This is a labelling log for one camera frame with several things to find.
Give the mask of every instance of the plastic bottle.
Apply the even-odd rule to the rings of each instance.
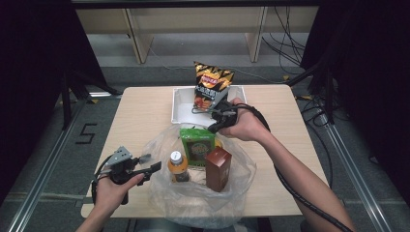
[[[172,182],[187,182],[190,180],[188,173],[188,160],[180,152],[171,153],[168,169],[172,173]]]

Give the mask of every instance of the wooden tabletop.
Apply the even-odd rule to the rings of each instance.
[[[126,89],[97,167],[119,146],[125,146],[134,157],[139,157],[150,140],[171,126],[174,88],[177,87]],[[291,89],[287,85],[245,85],[244,90],[247,103],[264,115],[278,140],[327,183]],[[280,183],[265,150],[255,142],[233,139],[257,165],[247,194],[244,217],[300,215],[293,197]],[[120,206],[113,217],[162,218],[161,212],[149,202],[149,185],[150,182],[145,182],[141,187],[132,188],[129,203]],[[87,217],[92,208],[92,203],[84,204],[81,214]]]

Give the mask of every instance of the person's right hand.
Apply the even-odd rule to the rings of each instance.
[[[241,99],[236,98],[231,103],[238,104],[243,102]],[[220,134],[234,136],[244,141],[258,141],[264,132],[269,131],[252,112],[243,108],[238,109],[238,120],[234,126],[220,129]]]

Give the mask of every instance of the hand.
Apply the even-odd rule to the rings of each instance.
[[[97,199],[95,208],[112,215],[120,206],[128,190],[136,186],[142,178],[144,178],[144,174],[138,174],[129,179],[123,185],[116,185],[109,179],[109,177],[101,178],[97,185]]]
[[[243,103],[241,99],[236,98],[231,101],[232,104]],[[238,121],[229,128],[220,129],[220,134],[225,136],[234,136],[244,141],[258,141],[261,134],[269,132],[259,119],[247,109],[238,109]]]

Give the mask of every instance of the controller cable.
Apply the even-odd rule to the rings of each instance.
[[[220,112],[225,112],[225,111],[231,111],[233,109],[239,109],[239,108],[243,108],[243,109],[247,109],[250,112],[253,113],[253,115],[256,116],[256,118],[258,118],[261,123],[265,126],[265,128],[268,131],[271,131],[268,123],[266,122],[265,118],[263,117],[263,115],[253,106],[250,106],[248,104],[245,103],[239,103],[239,104],[234,104],[231,107],[226,107],[224,109],[222,109]],[[312,203],[310,203],[308,200],[306,200],[302,195],[300,195],[298,192],[296,192],[292,187],[289,186],[289,184],[287,183],[287,181],[284,179],[284,177],[282,176],[282,174],[280,173],[280,171],[277,169],[277,167],[275,166],[275,170],[277,172],[278,178],[281,181],[281,183],[283,184],[283,186],[286,188],[287,191],[289,191],[289,193],[295,197],[298,201],[300,201],[302,204],[304,204],[306,207],[308,207],[310,210],[312,210],[314,213],[316,213],[317,215],[321,216],[322,218],[324,218],[325,220],[327,220],[329,223],[331,223],[332,225],[334,225],[335,227],[337,227],[338,229],[340,229],[340,231],[343,232],[352,232],[352,230],[347,227],[346,225],[344,225],[343,223],[341,223],[340,221],[338,221],[336,218],[332,217],[331,215],[323,212],[321,209],[317,208],[315,205],[313,205]]]

